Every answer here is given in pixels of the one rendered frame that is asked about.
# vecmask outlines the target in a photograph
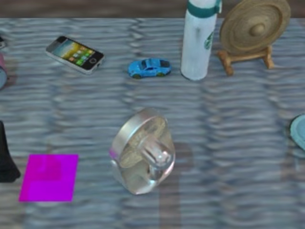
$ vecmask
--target wooden stand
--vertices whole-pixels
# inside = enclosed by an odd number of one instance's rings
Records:
[[[274,68],[275,64],[272,61],[271,54],[272,54],[271,46],[268,46],[267,48],[265,48],[260,52],[253,54],[246,54],[246,55],[231,55],[225,50],[221,50],[217,52],[217,55],[224,66],[224,70],[229,76],[233,75],[234,73],[234,70],[231,66],[232,62],[248,61],[252,59],[262,58],[268,69]]]

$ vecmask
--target pink object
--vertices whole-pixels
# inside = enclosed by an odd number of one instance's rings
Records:
[[[6,81],[8,79],[8,76],[6,74],[5,64],[4,64],[4,57],[0,53],[0,88],[2,88]]]
[[[71,202],[78,155],[30,155],[20,202]]]

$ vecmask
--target car wheel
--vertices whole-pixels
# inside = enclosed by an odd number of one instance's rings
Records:
[[[139,80],[142,78],[139,74],[134,74],[134,75],[132,75],[132,77],[133,77],[133,79],[136,79],[136,80]]]
[[[158,73],[157,76],[158,76],[158,77],[164,77],[165,74],[163,74],[163,73]]]

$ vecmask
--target teal bottle band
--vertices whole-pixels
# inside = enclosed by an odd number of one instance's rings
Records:
[[[221,0],[217,0],[216,5],[212,8],[199,8],[191,4],[190,1],[188,0],[187,10],[194,17],[209,18],[220,12],[220,5],[221,5]]]

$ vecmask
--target phone screen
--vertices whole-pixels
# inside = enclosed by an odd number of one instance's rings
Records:
[[[51,53],[79,67],[82,67],[84,63],[96,52],[80,43],[66,39],[63,43],[51,51]]]

